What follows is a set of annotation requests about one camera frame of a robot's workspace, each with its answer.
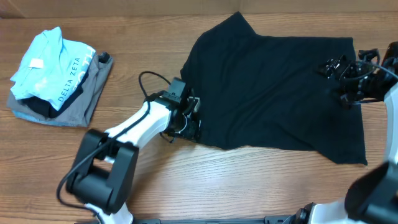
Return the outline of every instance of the table surface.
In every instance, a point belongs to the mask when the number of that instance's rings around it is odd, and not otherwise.
[[[55,26],[63,37],[107,51],[114,65],[91,128],[118,125],[141,106],[137,76],[152,70],[180,76],[192,45],[225,16],[98,17],[0,20],[0,223],[73,223],[88,212],[55,199],[85,128],[60,128],[16,119],[6,99],[22,56],[35,35]],[[354,47],[384,55],[398,37],[398,13],[244,15],[261,35],[353,37]],[[165,88],[148,76],[147,91]],[[178,139],[153,139],[140,153],[127,204],[137,218],[260,218],[292,214],[310,203],[344,197],[350,184],[382,162],[383,103],[363,106],[368,166],[336,165],[317,152],[242,147],[222,151]],[[75,199],[66,193],[69,201]]]

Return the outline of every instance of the black t-shirt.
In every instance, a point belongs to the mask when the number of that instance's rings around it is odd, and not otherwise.
[[[181,70],[200,97],[199,143],[316,150],[335,163],[367,164],[361,107],[341,107],[339,84],[316,72],[352,38],[257,35],[240,13],[203,33]]]

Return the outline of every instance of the light blue t-shirt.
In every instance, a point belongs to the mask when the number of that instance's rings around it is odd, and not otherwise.
[[[39,97],[59,110],[76,90],[95,54],[95,49],[81,42],[62,38],[61,28],[37,35],[11,77],[17,100]]]

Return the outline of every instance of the stack of clothes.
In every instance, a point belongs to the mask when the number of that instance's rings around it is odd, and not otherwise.
[[[11,78],[7,107],[28,121],[87,127],[112,64],[108,53],[63,39],[59,27],[45,30]]]

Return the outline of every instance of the wood grain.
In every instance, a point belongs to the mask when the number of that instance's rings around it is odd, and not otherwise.
[[[24,15],[9,0],[0,0],[0,18],[23,18]]]
[[[142,105],[137,75],[179,76],[196,39],[228,16],[96,17],[0,21],[0,223],[73,223],[90,214],[58,204],[55,189],[69,170],[86,129],[16,119],[6,108],[9,78],[35,35],[60,26],[66,39],[114,57],[91,122],[105,130]],[[354,37],[358,49],[398,36],[398,13],[256,14],[245,18],[261,35]],[[148,92],[165,88],[146,77]],[[137,218],[259,218],[295,213],[310,202],[343,197],[350,184],[382,162],[383,103],[363,106],[367,167],[336,165],[317,152],[242,147],[230,151],[153,139],[141,152],[129,209]],[[71,202],[73,197],[64,194]]]
[[[392,12],[396,0],[9,0],[26,18],[221,15],[281,12]]]

